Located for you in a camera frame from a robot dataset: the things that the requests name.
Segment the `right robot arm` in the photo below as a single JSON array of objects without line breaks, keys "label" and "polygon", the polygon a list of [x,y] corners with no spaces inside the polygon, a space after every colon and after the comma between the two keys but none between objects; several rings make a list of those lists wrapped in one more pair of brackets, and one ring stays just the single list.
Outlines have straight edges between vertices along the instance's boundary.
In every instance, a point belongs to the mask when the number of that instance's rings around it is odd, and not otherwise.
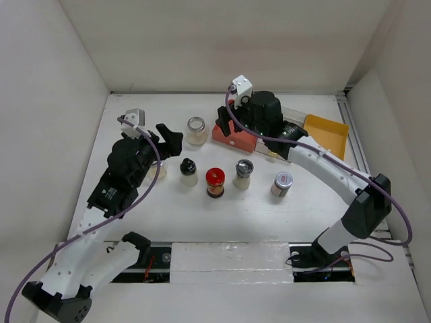
[{"label": "right robot arm", "polygon": [[340,261],[341,250],[369,238],[391,212],[390,180],[351,168],[323,150],[308,132],[284,120],[280,100],[268,91],[228,88],[215,122],[224,136],[246,131],[286,161],[304,168],[329,186],[348,205],[343,217],[324,230],[304,251],[289,257],[296,268],[325,268]]}]

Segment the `black knob lid shaker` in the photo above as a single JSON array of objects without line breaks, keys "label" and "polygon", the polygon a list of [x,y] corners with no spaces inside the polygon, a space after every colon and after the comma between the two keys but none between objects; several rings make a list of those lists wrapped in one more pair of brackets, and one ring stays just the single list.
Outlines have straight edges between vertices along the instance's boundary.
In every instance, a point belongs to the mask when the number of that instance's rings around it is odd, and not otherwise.
[{"label": "black knob lid shaker", "polygon": [[193,187],[198,183],[199,178],[197,174],[197,166],[193,160],[189,158],[184,158],[180,164],[180,172],[181,182],[185,186]]}]

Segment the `glass jar of rice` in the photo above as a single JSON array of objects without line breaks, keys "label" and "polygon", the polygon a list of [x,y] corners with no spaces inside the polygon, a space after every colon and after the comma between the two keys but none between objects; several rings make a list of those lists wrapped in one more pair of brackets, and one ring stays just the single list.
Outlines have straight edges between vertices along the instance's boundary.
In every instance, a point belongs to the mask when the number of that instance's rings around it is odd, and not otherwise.
[{"label": "glass jar of rice", "polygon": [[206,142],[207,128],[201,117],[194,116],[187,121],[186,138],[191,145],[200,146]]}]

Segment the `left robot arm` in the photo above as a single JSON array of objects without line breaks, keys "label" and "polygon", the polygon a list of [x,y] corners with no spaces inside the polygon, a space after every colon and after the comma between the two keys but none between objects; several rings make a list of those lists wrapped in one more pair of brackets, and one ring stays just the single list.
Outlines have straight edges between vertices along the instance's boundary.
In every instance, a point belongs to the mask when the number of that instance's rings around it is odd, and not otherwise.
[{"label": "left robot arm", "polygon": [[125,234],[97,266],[92,257],[103,247],[113,227],[131,210],[152,165],[181,154],[183,134],[157,124],[157,134],[132,126],[107,157],[108,167],[87,201],[74,237],[57,249],[55,261],[39,281],[27,282],[22,295],[57,322],[81,322],[92,306],[92,294],[124,269],[150,260],[151,242],[135,233]]}]

